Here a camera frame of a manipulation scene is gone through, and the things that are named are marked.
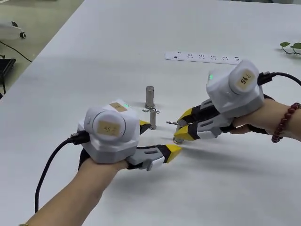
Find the gray floor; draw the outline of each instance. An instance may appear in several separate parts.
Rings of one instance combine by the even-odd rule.
[[[83,0],[10,0],[0,3],[0,20],[13,20],[24,29],[27,38],[3,40],[29,59],[34,59],[48,44]],[[7,77],[7,89],[30,64],[16,52],[0,44],[0,54],[16,58],[13,72]]]

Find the forearm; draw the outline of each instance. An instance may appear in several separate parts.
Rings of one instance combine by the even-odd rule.
[[[27,222],[29,226],[80,226],[102,196],[102,185],[78,174]]]

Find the green plant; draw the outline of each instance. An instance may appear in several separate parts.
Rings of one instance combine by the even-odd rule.
[[[288,52],[286,49],[284,49],[285,47],[288,47],[290,45],[289,42],[282,42],[280,44],[280,46],[282,47],[282,50],[286,53],[286,54],[295,54],[295,55],[301,55],[301,52],[296,52],[296,49],[301,49],[301,43],[297,42],[295,44],[293,44],[292,46],[290,46],[290,48],[292,48],[292,52]]]

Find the power strip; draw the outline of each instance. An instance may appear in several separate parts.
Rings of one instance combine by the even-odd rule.
[[[204,54],[204,53],[190,53],[190,52],[166,52],[166,60],[180,60],[180,61],[192,61],[192,62],[205,62],[215,64],[227,64],[237,65],[241,61],[238,56],[217,56],[215,54]]]

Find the label sticker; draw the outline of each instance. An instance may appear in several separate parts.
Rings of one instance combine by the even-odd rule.
[[[255,75],[250,70],[245,70],[240,79],[237,81],[236,85],[242,90],[245,90],[253,82],[254,79]]]
[[[97,133],[104,134],[108,136],[118,137],[120,132],[120,125],[108,122],[108,121],[99,121],[98,122],[98,128]]]
[[[118,111],[118,112],[125,112],[125,111],[127,111],[127,109],[124,106],[122,106],[120,103],[115,102],[115,103],[111,103],[110,105],[113,108],[115,108],[115,110]]]

